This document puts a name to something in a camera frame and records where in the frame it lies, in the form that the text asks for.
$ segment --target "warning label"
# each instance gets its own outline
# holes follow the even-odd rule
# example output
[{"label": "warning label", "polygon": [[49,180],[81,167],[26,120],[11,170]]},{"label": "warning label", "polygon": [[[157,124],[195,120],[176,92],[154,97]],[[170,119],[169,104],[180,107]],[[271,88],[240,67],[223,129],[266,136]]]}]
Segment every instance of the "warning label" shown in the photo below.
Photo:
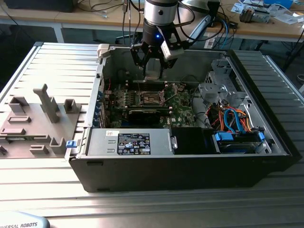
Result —
[{"label": "warning label", "polygon": [[119,155],[151,154],[150,134],[118,134]]}]

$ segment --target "electronic components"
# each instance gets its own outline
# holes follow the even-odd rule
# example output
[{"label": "electronic components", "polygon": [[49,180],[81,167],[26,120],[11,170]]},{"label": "electronic components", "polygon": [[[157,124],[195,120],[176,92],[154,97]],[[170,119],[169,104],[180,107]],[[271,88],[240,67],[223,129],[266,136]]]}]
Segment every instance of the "electronic components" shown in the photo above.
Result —
[{"label": "electronic components", "polygon": [[189,90],[181,83],[148,86],[148,91],[139,90],[140,84],[112,85],[106,116],[107,127],[196,127],[196,118],[190,107]]}]

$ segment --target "metal table surface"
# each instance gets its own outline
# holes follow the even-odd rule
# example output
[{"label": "metal table surface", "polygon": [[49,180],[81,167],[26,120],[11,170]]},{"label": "metal table surface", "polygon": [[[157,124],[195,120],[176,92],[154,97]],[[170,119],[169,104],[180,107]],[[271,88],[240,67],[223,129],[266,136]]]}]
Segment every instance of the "metal table surface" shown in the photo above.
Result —
[{"label": "metal table surface", "polygon": [[[13,95],[31,95],[47,83],[57,102],[82,104],[75,138],[82,132],[97,45],[44,43],[33,47],[0,94],[0,121]],[[272,173],[248,189],[88,193],[64,159],[1,159],[0,211],[44,216],[53,228],[293,227],[304,226],[304,160]]]}]

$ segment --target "slotted metal surface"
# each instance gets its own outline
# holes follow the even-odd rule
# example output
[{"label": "slotted metal surface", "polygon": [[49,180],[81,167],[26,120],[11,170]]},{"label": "slotted metal surface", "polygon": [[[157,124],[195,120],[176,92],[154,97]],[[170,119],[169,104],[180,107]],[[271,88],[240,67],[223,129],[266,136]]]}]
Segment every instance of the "slotted metal surface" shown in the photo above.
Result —
[{"label": "slotted metal surface", "polygon": [[[44,44],[41,49],[52,50],[50,55],[39,54],[29,64],[94,65],[96,56],[81,55],[79,50],[95,45]],[[55,50],[65,53],[58,55]],[[16,89],[26,92],[29,86],[50,82],[56,100],[66,94],[57,89],[74,89],[81,95],[89,90],[93,76],[42,75],[17,76],[16,82],[0,104],[0,121],[10,111],[6,100]],[[82,126],[89,97],[75,97],[83,102],[82,114],[74,138],[82,135]],[[279,99],[270,99],[281,107]],[[297,107],[298,100],[293,102]],[[301,114],[277,114],[278,118],[295,119]],[[296,139],[298,131],[289,133]],[[153,191],[130,193],[87,193],[64,159],[10,159],[0,160],[0,211],[21,210],[49,219],[52,228],[302,228],[304,226],[304,166],[303,161],[285,172],[272,173],[256,186],[248,189],[206,189],[189,191]]]},{"label": "slotted metal surface", "polygon": [[235,51],[235,53],[297,149],[304,152],[304,98],[302,95],[271,58],[256,51]]}]

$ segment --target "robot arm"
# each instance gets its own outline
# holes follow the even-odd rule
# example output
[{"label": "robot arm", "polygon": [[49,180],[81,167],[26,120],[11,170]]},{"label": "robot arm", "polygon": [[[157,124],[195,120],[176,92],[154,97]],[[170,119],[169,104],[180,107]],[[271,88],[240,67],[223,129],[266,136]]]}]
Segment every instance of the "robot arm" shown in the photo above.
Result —
[{"label": "robot arm", "polygon": [[[192,13],[192,20],[178,24],[173,23],[176,12],[179,10],[178,4],[183,5]],[[194,20],[193,11],[178,0],[145,0],[142,43],[131,45],[134,63],[143,67],[145,72],[145,66],[149,59],[158,58],[161,64],[161,77],[162,71],[172,68],[178,56],[191,45],[189,39],[181,40],[177,28],[188,25]],[[192,31],[190,37],[202,36],[210,21],[211,16],[205,16]],[[144,53],[143,58],[138,55],[140,49]]]}]

